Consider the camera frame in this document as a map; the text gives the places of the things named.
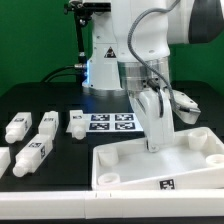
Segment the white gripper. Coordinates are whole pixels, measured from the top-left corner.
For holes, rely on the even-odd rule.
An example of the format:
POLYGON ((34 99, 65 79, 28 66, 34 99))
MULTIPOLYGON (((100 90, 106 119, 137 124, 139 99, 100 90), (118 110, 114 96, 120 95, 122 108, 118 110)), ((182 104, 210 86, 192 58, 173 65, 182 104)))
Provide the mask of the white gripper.
POLYGON ((143 132, 146 148, 156 153, 161 146, 170 145, 175 138, 170 100, 163 91, 152 89, 129 96, 129 101, 143 132))

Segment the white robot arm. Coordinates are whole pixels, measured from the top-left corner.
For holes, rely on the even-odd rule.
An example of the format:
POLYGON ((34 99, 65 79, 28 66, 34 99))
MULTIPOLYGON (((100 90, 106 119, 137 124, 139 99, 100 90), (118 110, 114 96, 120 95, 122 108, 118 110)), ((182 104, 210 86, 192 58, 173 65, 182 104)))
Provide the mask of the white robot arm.
POLYGON ((174 140, 173 116, 194 123, 200 110, 170 85, 171 44, 208 43, 224 31, 224 0, 84 0, 93 10, 93 54, 83 87, 126 91, 148 149, 174 140))

